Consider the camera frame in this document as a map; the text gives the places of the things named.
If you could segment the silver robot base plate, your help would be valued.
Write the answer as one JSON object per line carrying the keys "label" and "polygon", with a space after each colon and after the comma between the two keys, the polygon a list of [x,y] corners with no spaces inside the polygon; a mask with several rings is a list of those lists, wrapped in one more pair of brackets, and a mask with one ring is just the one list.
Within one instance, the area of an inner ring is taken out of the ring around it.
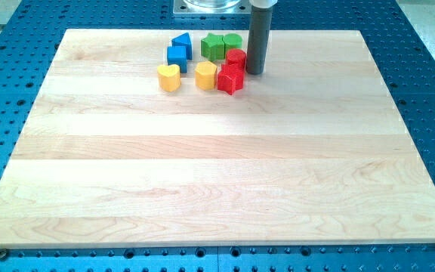
{"label": "silver robot base plate", "polygon": [[174,0],[173,14],[246,14],[251,10],[249,0]]}

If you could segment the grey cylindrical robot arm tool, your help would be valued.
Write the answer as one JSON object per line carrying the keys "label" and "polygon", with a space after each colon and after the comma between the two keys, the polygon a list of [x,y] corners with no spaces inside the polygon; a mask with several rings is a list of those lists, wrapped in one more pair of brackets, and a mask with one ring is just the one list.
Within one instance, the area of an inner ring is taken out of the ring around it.
{"label": "grey cylindrical robot arm tool", "polygon": [[251,16],[245,65],[249,74],[260,75],[264,71],[273,6],[276,3],[277,0],[250,0]]}

